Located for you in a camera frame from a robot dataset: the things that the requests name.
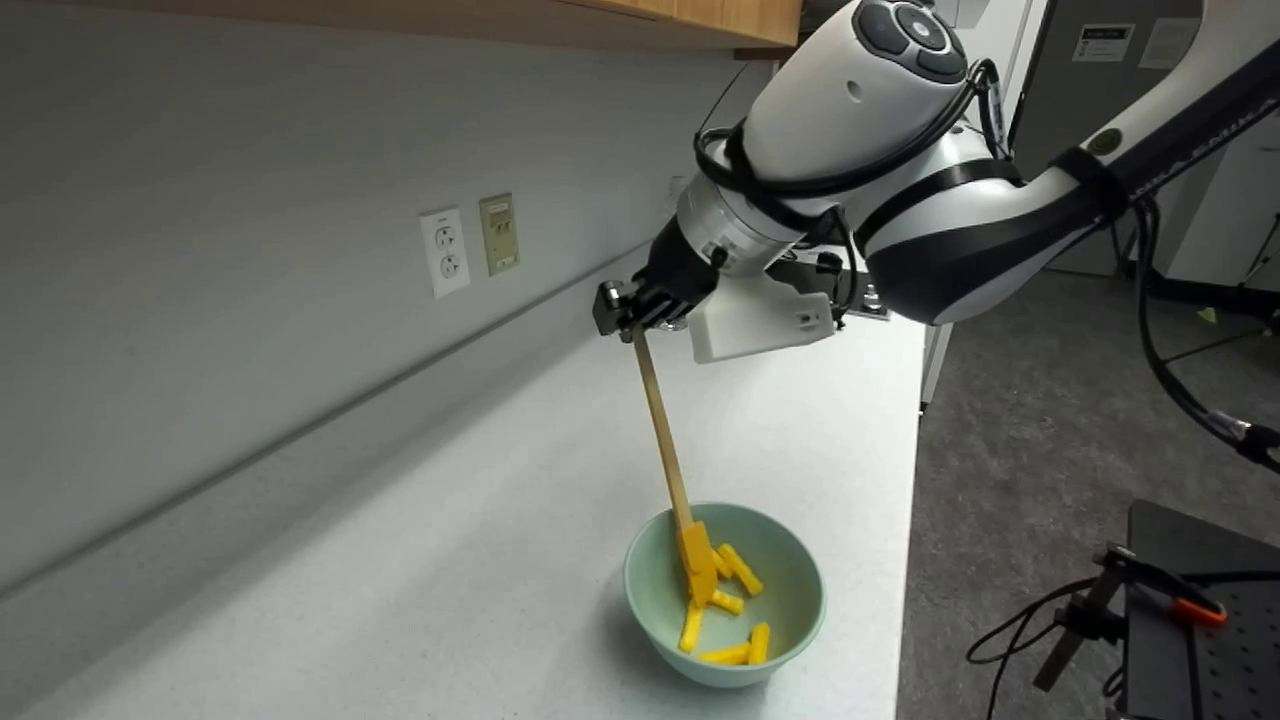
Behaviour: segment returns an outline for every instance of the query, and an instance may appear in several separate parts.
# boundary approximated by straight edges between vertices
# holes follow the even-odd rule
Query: floor
[[[1157,304],[1166,350],[1251,329]],[[1191,393],[1280,425],[1280,339],[1243,339],[1176,362]],[[965,647],[1042,593],[1094,575],[1131,499],[1280,542],[1280,477],[1204,435],[1153,378],[1128,279],[1042,275],[954,337],[920,429],[899,720],[985,717],[993,669]],[[1057,692],[1036,692],[1029,651],[1001,717],[1105,717],[1115,647],[1086,647]]]

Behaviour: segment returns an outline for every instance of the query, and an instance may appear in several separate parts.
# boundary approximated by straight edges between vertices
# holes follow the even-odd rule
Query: wall outlet
[[[473,284],[470,265],[470,233],[461,207],[440,207],[420,215],[428,265],[431,265],[431,291],[453,295]]]
[[[484,233],[490,275],[522,265],[511,192],[479,201],[479,233]]]

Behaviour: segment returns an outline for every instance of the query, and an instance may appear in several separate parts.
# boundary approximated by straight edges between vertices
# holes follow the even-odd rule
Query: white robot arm
[[[600,287],[597,329],[633,339],[689,317],[699,358],[833,337],[833,291],[776,279],[825,210],[894,312],[967,319],[1280,103],[1280,2],[1204,0],[1181,68],[1029,185],[957,122],[982,82],[938,13],[853,0],[741,126],[698,141],[705,170],[647,265]]]

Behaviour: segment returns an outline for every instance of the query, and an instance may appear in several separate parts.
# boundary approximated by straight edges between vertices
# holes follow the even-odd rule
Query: green bowl
[[[822,627],[825,579],[809,546],[776,520],[735,504],[698,504],[698,520],[709,522],[712,542],[731,542],[766,579],[762,597],[735,586],[750,599],[745,616],[709,607],[699,643],[681,651],[683,627],[683,579],[676,558],[673,511],[645,522],[623,565],[627,607],[651,647],[689,681],[705,686],[751,686],[776,669],[796,661]],[[709,647],[745,643],[751,624],[771,627],[768,664],[705,664]]]

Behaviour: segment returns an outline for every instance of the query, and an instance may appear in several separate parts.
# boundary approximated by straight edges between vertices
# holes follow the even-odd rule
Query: wire
[[[1137,228],[1128,233],[1128,240],[1120,240],[1120,215],[1112,220],[1112,256],[1115,256],[1115,275],[1124,271],[1128,256],[1137,248]]]
[[[1105,694],[1108,698],[1115,698],[1120,692],[1124,692],[1124,681],[1128,681],[1128,670],[1124,670],[1124,664],[1105,681]]]
[[[1186,579],[1191,579],[1191,582],[1264,582],[1264,579],[1280,579],[1280,571],[1274,571],[1274,569],[1251,569],[1251,571],[1186,571]],[[1062,619],[1047,619],[1042,630],[1031,630],[1031,637],[1024,638],[1029,624],[1042,616],[1044,602],[1052,602],[1052,599],[1062,599],[1062,597],[1076,597],[1076,593],[1086,593],[1087,582],[1097,582],[1097,575],[1062,582],[1062,586],[1052,586],[1047,597],[1031,599],[1029,607],[1019,607],[1015,616],[1009,616],[1003,624],[998,624],[993,630],[985,630],[982,638],[967,643],[967,651],[965,651],[967,664],[998,664],[998,676],[993,676],[993,686],[987,686],[987,713],[985,713],[987,720],[998,720],[1001,685],[1003,685],[1003,670],[1009,670],[1012,654],[1029,651],[1031,643],[1042,643],[1047,630],[1062,627]],[[982,651],[985,651],[998,637],[1003,637],[1009,627],[1012,627],[1012,637],[1009,637],[1003,651],[982,654]],[[1124,676],[1124,664],[1120,664],[1120,669],[1105,681],[1105,694],[1120,694],[1120,692],[1124,692],[1124,681],[1128,681],[1128,676]]]
[[[985,141],[987,141],[993,160],[1012,160],[1009,133],[1003,133],[1001,68],[993,60],[982,60],[972,73],[972,82],[976,82]]]
[[[949,136],[965,118],[967,103],[976,95],[987,95],[998,82],[1001,82],[1001,68],[993,60],[972,63],[972,73],[959,82],[959,91],[954,95],[954,103],[945,103],[915,141],[899,145],[895,152],[890,152],[865,166],[848,166],[836,174],[756,180],[756,174],[745,174],[745,166],[724,166],[719,160],[712,160],[709,147],[716,141],[731,141],[735,133],[727,133],[727,126],[698,133],[693,156],[698,156],[699,170],[727,192],[745,192],[751,185],[768,201],[841,195],[841,192],[853,192],[853,186],[899,166],[905,160],[920,156],[923,147],[932,147],[939,136]],[[1009,156],[1003,126],[1001,126],[1001,136],[998,136],[998,126],[987,126],[987,147],[1003,147],[1003,156]]]
[[[1239,279],[1243,287],[1274,265],[1267,253],[1274,253],[1278,233],[1280,233],[1280,210],[1278,210],[1267,236],[1257,244],[1257,256],[1250,258],[1250,271]]]
[[[698,122],[698,133],[705,133],[716,115],[716,107],[724,103],[724,95],[745,80],[750,63],[741,63],[727,82],[719,86],[719,95],[712,100],[712,107],[705,112],[705,118]]]
[[[1042,616],[1044,602],[1062,599],[1062,597],[1074,597],[1080,586],[1087,586],[1094,579],[1076,579],[1076,582],[1062,582],[1052,586],[1047,597],[1031,599],[1029,607],[1019,607],[1015,616],[1009,616],[1003,624],[998,624],[993,630],[985,630],[982,638],[967,643],[965,661],[967,664],[998,664],[998,676],[993,676],[993,692],[987,692],[987,720],[998,720],[998,706],[1001,706],[1001,685],[1003,685],[1003,670],[1009,670],[1009,661],[1029,651],[1031,643],[1042,643],[1052,627],[1062,627],[1062,619],[1044,624],[1042,630],[1031,630],[1031,638],[1024,638],[1029,624]],[[985,643],[993,643],[998,637],[1009,637],[1003,651],[1001,654],[982,654]]]
[[[1232,333],[1232,337],[1220,337],[1220,339],[1210,339],[1210,345],[1171,350],[1171,356],[1166,356],[1166,362],[1176,362],[1176,358],[1187,358],[1187,356],[1200,356],[1200,350],[1211,350],[1211,348],[1230,348],[1230,345],[1239,345],[1239,339],[1257,339],[1257,337],[1264,337],[1264,333],[1267,333],[1267,324],[1250,329],[1250,333]]]
[[[1257,461],[1261,467],[1280,471],[1280,454],[1278,454],[1278,440],[1264,444],[1267,429],[1257,429],[1250,420],[1237,420],[1230,410],[1204,406],[1167,369],[1167,358],[1157,350],[1153,339],[1153,256],[1157,256],[1157,240],[1160,240],[1160,203],[1140,201],[1137,207],[1137,324],[1140,324],[1140,339],[1144,339],[1144,358],[1153,369],[1153,376],[1160,378],[1160,387],[1171,397],[1176,406],[1186,406],[1210,435],[1215,435],[1220,444],[1237,449],[1239,454]]]

